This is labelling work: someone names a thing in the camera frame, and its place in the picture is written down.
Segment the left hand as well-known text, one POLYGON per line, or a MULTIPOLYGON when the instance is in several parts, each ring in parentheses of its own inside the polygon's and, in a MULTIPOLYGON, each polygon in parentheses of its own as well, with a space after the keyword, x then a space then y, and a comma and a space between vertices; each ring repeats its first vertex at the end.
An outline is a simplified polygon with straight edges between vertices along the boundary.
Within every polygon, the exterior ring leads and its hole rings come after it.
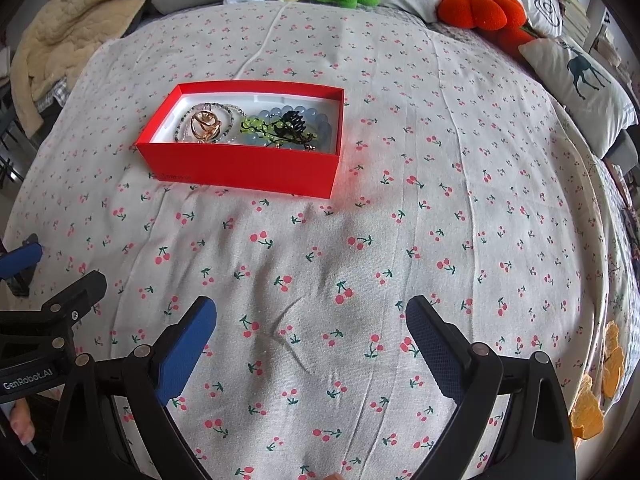
POLYGON ((10 411, 10 425, 22 445, 29 444, 35 437, 35 426, 25 399, 17 399, 10 411))

